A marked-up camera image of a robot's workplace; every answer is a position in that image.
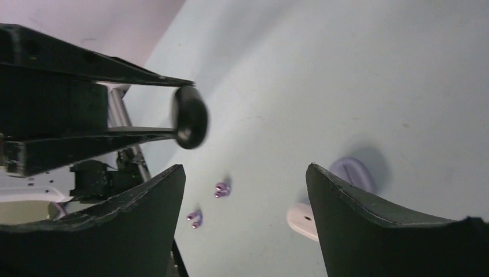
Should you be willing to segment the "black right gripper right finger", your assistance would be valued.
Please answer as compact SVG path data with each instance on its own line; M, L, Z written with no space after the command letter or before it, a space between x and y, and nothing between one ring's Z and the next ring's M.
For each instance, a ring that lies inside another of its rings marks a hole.
M445 219L350 185L318 164L307 191L329 276L487 276L488 223Z

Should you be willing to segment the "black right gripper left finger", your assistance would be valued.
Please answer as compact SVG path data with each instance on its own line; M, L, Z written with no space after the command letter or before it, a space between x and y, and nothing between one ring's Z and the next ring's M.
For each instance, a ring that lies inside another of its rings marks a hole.
M1 226L2 276L165 276L185 189L176 164L58 220Z

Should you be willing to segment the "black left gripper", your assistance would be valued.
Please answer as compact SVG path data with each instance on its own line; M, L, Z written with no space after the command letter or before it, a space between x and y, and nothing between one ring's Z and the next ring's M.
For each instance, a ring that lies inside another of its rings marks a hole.
M1 24L1 65L1 133L31 137L9 138L3 144L4 170L19 178L176 138L176 131L170 128L105 129L107 87L90 81L194 86L193 81L162 76L18 24ZM67 131L83 132L44 136Z

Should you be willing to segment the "white earbud charging case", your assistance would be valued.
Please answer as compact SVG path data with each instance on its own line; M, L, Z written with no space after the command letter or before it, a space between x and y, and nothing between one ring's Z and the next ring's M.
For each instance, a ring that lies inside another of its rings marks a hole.
M319 242L313 210L310 205L297 203L286 214L289 227L315 242Z

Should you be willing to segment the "black earbud charging case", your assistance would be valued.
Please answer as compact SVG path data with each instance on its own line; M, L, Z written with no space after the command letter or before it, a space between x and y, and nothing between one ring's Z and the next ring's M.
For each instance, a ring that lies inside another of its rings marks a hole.
M178 88L172 98L172 127L176 143L184 149L199 147L208 131L208 109L199 91L192 86Z

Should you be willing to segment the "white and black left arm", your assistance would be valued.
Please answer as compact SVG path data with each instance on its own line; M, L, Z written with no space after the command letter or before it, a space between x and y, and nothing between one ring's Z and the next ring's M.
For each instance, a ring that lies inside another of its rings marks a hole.
M174 87L172 126L116 126L108 83ZM143 179L133 148L197 148L208 113L190 80L161 76L17 24L1 24L1 200L91 202Z

